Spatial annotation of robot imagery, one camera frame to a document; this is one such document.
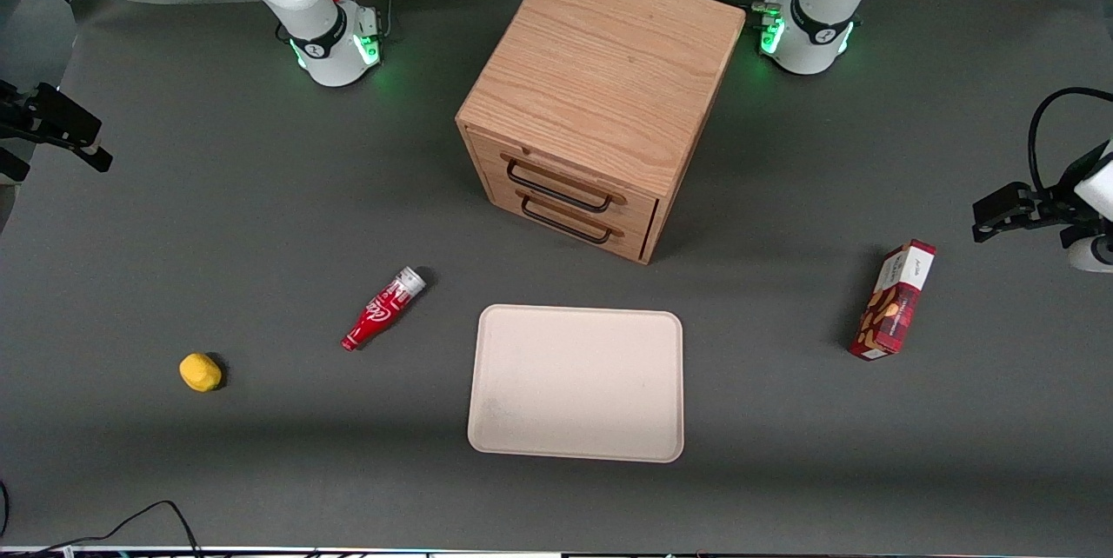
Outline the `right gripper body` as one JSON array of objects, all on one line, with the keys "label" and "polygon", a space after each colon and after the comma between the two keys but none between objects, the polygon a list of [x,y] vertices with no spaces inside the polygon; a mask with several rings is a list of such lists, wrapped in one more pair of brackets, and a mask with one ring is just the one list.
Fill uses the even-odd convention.
[{"label": "right gripper body", "polygon": [[27,102],[38,90],[36,85],[20,90],[1,80],[1,182],[24,182],[30,173],[30,159],[40,141]]}]

